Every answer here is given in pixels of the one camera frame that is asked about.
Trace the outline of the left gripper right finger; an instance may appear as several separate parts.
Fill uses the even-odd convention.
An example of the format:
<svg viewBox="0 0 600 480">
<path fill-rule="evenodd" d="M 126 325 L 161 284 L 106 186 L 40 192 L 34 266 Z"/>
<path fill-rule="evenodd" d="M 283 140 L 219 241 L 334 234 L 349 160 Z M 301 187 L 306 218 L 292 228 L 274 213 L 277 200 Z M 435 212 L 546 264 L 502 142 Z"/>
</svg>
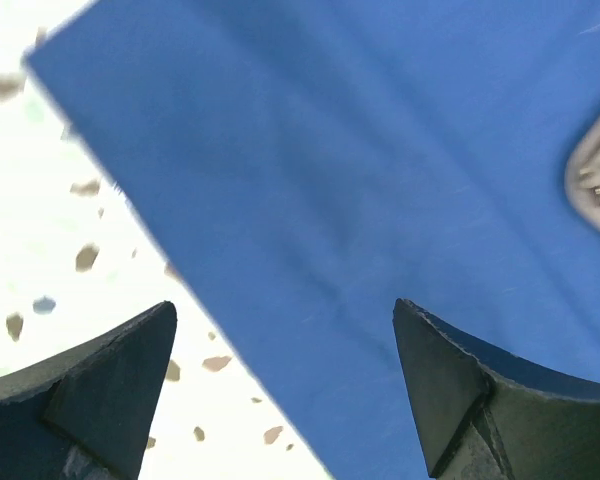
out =
<svg viewBox="0 0 600 480">
<path fill-rule="evenodd" d="M 600 480 L 600 383 L 515 356 L 409 300 L 393 326 L 433 479 Z"/>
</svg>

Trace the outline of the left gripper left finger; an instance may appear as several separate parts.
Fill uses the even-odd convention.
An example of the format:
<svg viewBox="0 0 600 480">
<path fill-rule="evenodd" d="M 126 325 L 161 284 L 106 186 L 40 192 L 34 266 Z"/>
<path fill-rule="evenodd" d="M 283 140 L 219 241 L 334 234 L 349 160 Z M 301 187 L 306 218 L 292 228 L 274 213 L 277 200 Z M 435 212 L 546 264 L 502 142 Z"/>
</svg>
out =
<svg viewBox="0 0 600 480">
<path fill-rule="evenodd" d="M 0 377 L 0 479 L 136 479 L 170 361 L 175 306 Z"/>
</svg>

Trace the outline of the blue surgical cloth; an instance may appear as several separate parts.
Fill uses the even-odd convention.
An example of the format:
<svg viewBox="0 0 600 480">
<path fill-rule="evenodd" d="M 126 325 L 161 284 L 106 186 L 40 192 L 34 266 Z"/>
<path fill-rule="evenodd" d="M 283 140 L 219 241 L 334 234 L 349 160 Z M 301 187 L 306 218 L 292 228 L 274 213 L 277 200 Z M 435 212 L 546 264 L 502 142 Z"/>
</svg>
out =
<svg viewBox="0 0 600 480">
<path fill-rule="evenodd" d="M 99 1 L 28 64 L 338 479 L 422 479 L 398 298 L 600 381 L 600 1 Z"/>
</svg>

